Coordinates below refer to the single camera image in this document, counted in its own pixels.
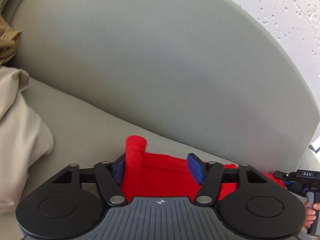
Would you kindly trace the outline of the person's right hand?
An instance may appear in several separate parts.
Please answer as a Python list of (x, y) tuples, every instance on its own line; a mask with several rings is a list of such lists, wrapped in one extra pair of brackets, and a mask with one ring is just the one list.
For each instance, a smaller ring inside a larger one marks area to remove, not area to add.
[(317, 224), (319, 221), (319, 203), (310, 205), (310, 203), (306, 201), (304, 206), (306, 210), (304, 228), (309, 229), (312, 224)]

